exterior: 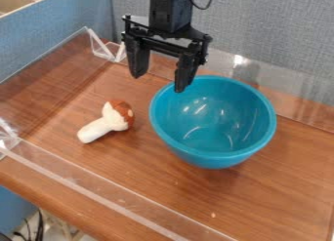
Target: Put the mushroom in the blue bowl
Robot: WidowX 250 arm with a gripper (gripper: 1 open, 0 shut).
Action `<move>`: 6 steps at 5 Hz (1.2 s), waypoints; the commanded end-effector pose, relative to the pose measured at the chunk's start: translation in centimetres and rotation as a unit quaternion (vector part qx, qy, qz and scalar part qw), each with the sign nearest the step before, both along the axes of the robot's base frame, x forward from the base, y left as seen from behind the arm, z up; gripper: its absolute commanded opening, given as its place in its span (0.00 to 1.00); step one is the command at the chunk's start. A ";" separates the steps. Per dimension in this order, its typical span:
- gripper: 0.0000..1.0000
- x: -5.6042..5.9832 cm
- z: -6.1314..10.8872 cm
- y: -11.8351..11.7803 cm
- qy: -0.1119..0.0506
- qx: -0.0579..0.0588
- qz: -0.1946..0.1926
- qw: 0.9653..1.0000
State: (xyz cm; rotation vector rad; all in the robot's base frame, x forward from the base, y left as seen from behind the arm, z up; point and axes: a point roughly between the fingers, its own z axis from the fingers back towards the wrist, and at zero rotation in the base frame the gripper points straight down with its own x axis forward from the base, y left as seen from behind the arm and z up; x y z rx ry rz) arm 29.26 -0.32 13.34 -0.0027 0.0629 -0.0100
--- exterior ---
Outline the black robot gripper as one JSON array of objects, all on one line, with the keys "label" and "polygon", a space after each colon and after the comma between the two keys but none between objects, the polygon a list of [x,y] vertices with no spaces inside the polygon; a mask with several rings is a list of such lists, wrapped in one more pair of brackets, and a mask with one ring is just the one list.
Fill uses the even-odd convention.
[{"label": "black robot gripper", "polygon": [[122,15],[122,41],[130,74],[140,78],[148,70],[149,51],[179,58],[175,92],[192,83],[197,63],[205,63],[211,36],[192,27],[193,9],[207,10],[195,0],[149,0],[148,17]]}]

